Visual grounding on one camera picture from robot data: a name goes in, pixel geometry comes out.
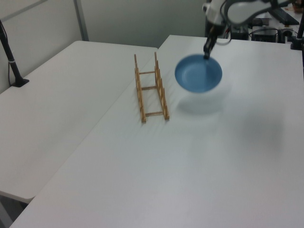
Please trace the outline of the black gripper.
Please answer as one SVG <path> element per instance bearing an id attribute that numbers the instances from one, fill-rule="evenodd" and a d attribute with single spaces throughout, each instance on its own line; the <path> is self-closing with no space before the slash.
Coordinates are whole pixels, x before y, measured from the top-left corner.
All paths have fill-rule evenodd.
<path id="1" fill-rule="evenodd" d="M 210 24 L 210 30 L 209 30 L 209 38 L 207 39 L 203 51 L 204 51 L 204 58 L 209 59 L 210 57 L 210 52 L 212 52 L 218 36 L 222 35 L 225 29 L 225 24 Z"/>

